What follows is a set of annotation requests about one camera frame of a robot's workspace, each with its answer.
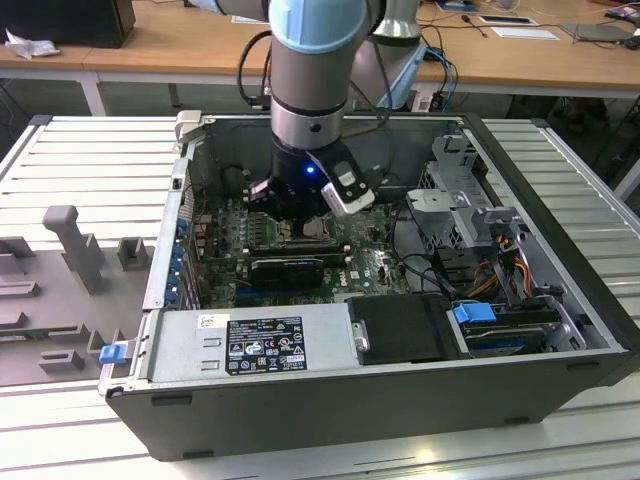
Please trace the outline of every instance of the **black cable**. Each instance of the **black cable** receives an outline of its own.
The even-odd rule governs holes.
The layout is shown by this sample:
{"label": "black cable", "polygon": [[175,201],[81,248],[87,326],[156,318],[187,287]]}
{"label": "black cable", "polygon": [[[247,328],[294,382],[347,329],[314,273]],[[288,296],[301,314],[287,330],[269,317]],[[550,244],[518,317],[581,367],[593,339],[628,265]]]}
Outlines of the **black cable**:
{"label": "black cable", "polygon": [[267,77],[269,76],[270,64],[271,64],[271,47],[269,47],[267,56],[264,59],[264,67],[262,68],[262,82],[260,83],[260,95],[264,95],[264,90],[267,86]]}
{"label": "black cable", "polygon": [[464,23],[468,23],[469,25],[471,25],[473,28],[475,28],[476,30],[478,30],[480,32],[480,35],[482,35],[483,38],[489,38],[489,35],[487,35],[486,33],[484,33],[482,31],[481,28],[478,28],[478,26],[476,24],[473,23],[473,21],[471,21],[471,17],[469,17],[469,15],[462,15],[460,17],[462,19],[462,21]]}
{"label": "black cable", "polygon": [[[442,84],[440,85],[440,87],[438,88],[438,90],[436,91],[436,93],[443,95],[444,92],[444,88],[447,85],[448,81],[449,81],[449,73],[448,73],[448,68],[447,65],[449,65],[452,70],[454,71],[454,78],[453,78],[453,88],[451,89],[451,96],[449,96],[449,101],[448,102],[443,102],[442,106],[441,106],[441,110],[446,109],[449,106],[449,102],[453,99],[453,95],[455,94],[456,88],[458,87],[458,67],[456,67],[456,65],[447,58],[447,53],[445,52],[444,49],[444,43],[442,40],[442,34],[440,33],[440,26],[436,27],[435,25],[421,25],[421,29],[425,29],[425,28],[433,28],[436,31],[436,34],[438,35],[438,42],[440,43],[440,52],[442,55],[442,58],[444,59],[444,62],[440,62],[442,64],[442,68],[444,70],[444,79],[442,81]],[[422,39],[424,40],[424,42],[429,45],[429,42],[427,41],[427,39],[425,38],[424,34],[421,34]]]}
{"label": "black cable", "polygon": [[[413,268],[411,265],[407,265],[405,263],[405,260],[409,259],[409,258],[413,258],[413,257],[421,257],[429,262],[433,262],[433,256],[429,255],[428,253],[411,253],[409,255],[405,255],[404,257],[400,257],[398,250],[396,248],[396,244],[395,244],[395,236],[396,236],[396,226],[398,224],[398,219],[400,218],[400,212],[402,211],[402,209],[405,207],[405,205],[408,207],[408,205],[406,204],[406,201],[403,201],[402,204],[398,207],[398,210],[396,212],[396,215],[393,219],[393,224],[391,226],[391,234],[390,234],[390,239],[389,239],[389,243],[391,245],[391,254],[393,255],[393,257],[396,259],[396,261],[398,263],[403,263],[405,268],[410,271],[411,273],[413,273],[414,275],[417,275],[419,278],[427,280],[428,282],[438,286],[439,288],[444,288],[449,295],[451,295],[452,298],[455,299],[466,299],[468,298],[467,295],[465,295],[464,293],[458,291],[453,285],[451,285],[451,283],[444,278],[442,275],[438,274],[437,272],[434,272],[436,275],[436,278],[433,279],[431,277],[428,277],[427,275],[423,274],[422,272],[420,272],[419,270]],[[418,234],[422,237],[422,238],[426,238],[425,233],[422,231],[422,228],[420,227],[420,224],[416,221],[416,217],[413,215],[413,212],[411,211],[411,208],[408,208],[409,213],[411,215],[411,219],[413,220],[413,223],[416,225],[416,227],[418,228]]]}
{"label": "black cable", "polygon": [[602,144],[602,147],[600,147],[600,150],[598,150],[598,154],[596,155],[596,158],[593,160],[593,164],[591,165],[591,168],[595,169],[598,166],[598,160],[600,160],[600,157],[602,156],[606,148],[609,146],[609,143],[611,143],[611,140],[613,139],[613,137],[615,137],[618,134],[618,132],[622,128],[622,125],[624,125],[625,122],[629,119],[629,117],[631,117],[634,109],[638,106],[638,104],[640,104],[640,95],[636,97],[636,100],[633,102],[633,105],[631,105],[631,108],[629,108],[629,111],[627,112],[627,114],[624,116],[622,120],[620,120],[620,123],[618,124],[618,126],[614,129],[613,132],[609,134],[607,139],[604,141],[604,143]]}
{"label": "black cable", "polygon": [[[420,35],[422,36],[422,40],[424,41],[424,43],[427,44],[427,47],[431,48],[431,46],[429,45],[429,41],[426,39],[424,34],[420,34]],[[445,58],[444,50],[442,49],[442,37],[440,37],[440,52],[442,52],[442,55],[443,55],[442,58]],[[440,65],[442,65],[442,70],[444,71],[444,79],[442,80],[440,87],[438,87],[438,90],[436,90],[436,93],[442,94],[442,92],[444,91],[444,87],[447,85],[447,82],[449,81],[449,71],[447,69],[446,63],[440,62]]]}
{"label": "black cable", "polygon": [[24,115],[24,118],[26,118],[27,120],[31,119],[31,116],[25,111],[24,108],[22,108],[22,106],[18,102],[16,102],[16,99],[13,98],[13,95],[9,93],[9,90],[7,90],[6,87],[2,85],[1,82],[0,82],[0,90],[4,92],[4,94],[7,96],[7,98],[9,98],[9,100],[11,100],[11,103],[13,103],[16,107],[18,107],[18,110],[20,110],[20,113]]}
{"label": "black cable", "polygon": [[[371,6],[369,5],[369,2],[365,2],[365,3],[367,4],[367,13],[369,16],[369,21],[371,23],[372,21]],[[375,35],[371,35],[371,44],[373,45],[373,51],[376,55],[378,66],[380,67],[380,74],[382,75],[382,81],[384,82],[384,89],[387,95],[388,108],[386,109],[385,115],[384,117],[382,117],[382,120],[380,120],[375,127],[364,128],[362,130],[349,132],[344,134],[342,138],[359,137],[360,135],[364,135],[366,133],[375,132],[376,130],[384,127],[389,121],[389,118],[391,117],[391,111],[393,110],[393,98],[391,97],[391,84],[389,83],[389,76],[387,75],[387,71],[384,68],[384,60],[382,60],[382,54],[380,53],[380,47],[378,46],[378,41],[376,40]]]}
{"label": "black cable", "polygon": [[238,71],[236,72],[236,85],[238,86],[238,91],[240,96],[245,101],[247,105],[253,107],[256,103],[256,99],[247,95],[247,92],[244,90],[244,85],[242,84],[242,71],[244,70],[244,64],[247,61],[247,57],[249,56],[249,52],[251,49],[263,38],[271,36],[271,30],[265,30],[263,32],[257,33],[253,36],[249,43],[247,43],[240,54],[240,62],[238,63]]}
{"label": "black cable", "polygon": [[353,80],[351,80],[350,83],[353,91],[356,92],[356,94],[361,98],[361,100],[367,105],[367,108],[371,110],[373,114],[376,116],[376,118],[378,119],[379,125],[383,126],[384,132],[387,136],[388,160],[387,160],[387,166],[383,170],[383,174],[382,174],[384,178],[392,173],[391,167],[393,166],[393,163],[396,159],[396,149],[395,149],[395,144],[393,142],[393,132],[391,131],[391,128],[389,127],[388,123],[384,121],[384,118],[382,117],[382,115],[380,115],[380,110],[373,105],[373,102],[369,99],[369,97],[367,97],[367,95],[362,91],[362,89],[358,87],[358,85],[356,85],[356,83]]}

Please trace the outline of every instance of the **blue plastic clip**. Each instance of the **blue plastic clip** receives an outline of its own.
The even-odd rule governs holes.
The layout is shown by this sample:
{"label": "blue plastic clip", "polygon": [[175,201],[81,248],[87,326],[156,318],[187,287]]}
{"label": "blue plastic clip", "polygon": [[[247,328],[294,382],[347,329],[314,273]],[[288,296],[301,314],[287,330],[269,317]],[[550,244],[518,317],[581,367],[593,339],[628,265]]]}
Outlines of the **blue plastic clip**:
{"label": "blue plastic clip", "polygon": [[453,309],[458,323],[482,323],[497,321],[496,314],[488,303],[461,303]]}
{"label": "blue plastic clip", "polygon": [[109,363],[127,363],[125,355],[127,354],[126,345],[105,345],[100,350],[98,361],[101,365]]}

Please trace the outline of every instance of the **yellow wire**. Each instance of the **yellow wire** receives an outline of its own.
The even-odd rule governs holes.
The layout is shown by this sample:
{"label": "yellow wire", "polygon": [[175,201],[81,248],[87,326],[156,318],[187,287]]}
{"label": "yellow wire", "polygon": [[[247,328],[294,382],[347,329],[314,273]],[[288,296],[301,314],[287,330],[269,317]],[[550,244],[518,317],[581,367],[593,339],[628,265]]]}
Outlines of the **yellow wire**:
{"label": "yellow wire", "polygon": [[488,288],[490,288],[492,285],[494,285],[496,282],[498,281],[498,277],[496,277],[495,275],[493,277],[491,277],[489,280],[487,280],[485,283],[483,283],[482,285],[480,285],[478,288],[476,288],[473,292],[471,292],[469,294],[470,297],[475,297],[476,295],[479,295],[480,293],[484,292],[485,290],[487,290]]}

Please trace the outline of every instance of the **power supply label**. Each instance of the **power supply label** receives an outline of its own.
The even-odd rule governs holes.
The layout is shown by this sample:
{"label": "power supply label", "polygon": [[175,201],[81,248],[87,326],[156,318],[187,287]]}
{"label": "power supply label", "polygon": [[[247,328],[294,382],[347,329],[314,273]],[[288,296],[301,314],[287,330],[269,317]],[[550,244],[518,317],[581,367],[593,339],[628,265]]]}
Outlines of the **power supply label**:
{"label": "power supply label", "polygon": [[230,320],[226,357],[229,375],[306,370],[302,318]]}

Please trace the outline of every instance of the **wooden desk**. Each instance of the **wooden desk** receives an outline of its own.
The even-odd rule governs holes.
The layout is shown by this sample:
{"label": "wooden desk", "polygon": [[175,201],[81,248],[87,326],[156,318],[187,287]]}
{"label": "wooden desk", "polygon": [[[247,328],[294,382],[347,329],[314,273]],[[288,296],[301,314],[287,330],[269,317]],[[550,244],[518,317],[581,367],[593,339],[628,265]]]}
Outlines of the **wooden desk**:
{"label": "wooden desk", "polygon": [[[606,6],[585,1],[573,1],[563,8],[550,0],[528,1],[541,12],[559,12],[556,15],[572,12],[580,16],[551,17],[543,16],[524,7],[518,9],[520,16],[528,16],[539,24],[587,23],[595,24],[606,20],[604,12],[593,12]],[[488,6],[481,5],[481,11],[498,14]],[[435,7],[425,7],[420,18],[433,18]],[[450,14],[438,11],[436,26],[468,26],[460,16],[446,18]],[[479,19],[471,17],[475,25],[483,26]],[[633,26],[626,22],[615,25],[633,32]],[[475,28],[441,30],[445,52],[457,67],[462,85],[460,91],[485,91],[487,93],[510,93],[507,90],[519,90],[517,87],[530,88],[534,92],[544,92],[551,88],[562,95],[563,90],[576,91],[572,96],[608,96],[610,93],[628,93],[635,98],[640,92],[640,55],[637,51],[625,47],[615,49],[599,48],[587,42],[574,43],[573,39],[560,27],[544,27],[555,34],[559,40],[528,40],[519,38],[501,38],[490,28],[483,28],[488,38],[483,38]],[[438,37],[432,28],[424,30],[432,45],[438,46]],[[436,64],[423,64],[418,81],[441,80],[442,67]]]}
{"label": "wooden desk", "polygon": [[[544,16],[527,9],[554,15],[580,14],[600,8],[586,0],[558,4],[556,0],[522,0],[520,15],[539,23],[581,21],[599,23],[603,12],[576,18]],[[484,3],[483,12],[496,14]],[[266,25],[232,23],[229,17],[184,8],[181,2],[154,4],[134,2],[136,26],[120,49],[63,47],[58,57],[27,61],[8,51],[0,53],[0,77],[47,78],[78,81],[94,115],[106,114],[100,96],[100,82],[233,84],[238,58],[249,39]],[[443,27],[467,27],[460,15],[423,7],[419,18],[434,19]],[[625,22],[616,22],[632,31]],[[500,38],[485,28],[488,38],[473,28],[441,30],[447,57],[459,71],[459,92],[510,93],[550,96],[635,98],[640,92],[640,53],[619,47],[598,48],[589,43],[574,44],[559,27],[549,27],[560,40]],[[425,36],[438,45],[436,32]],[[259,83],[268,42],[261,42],[249,56],[245,82]],[[442,81],[442,68],[425,63],[416,88],[429,92]]]}

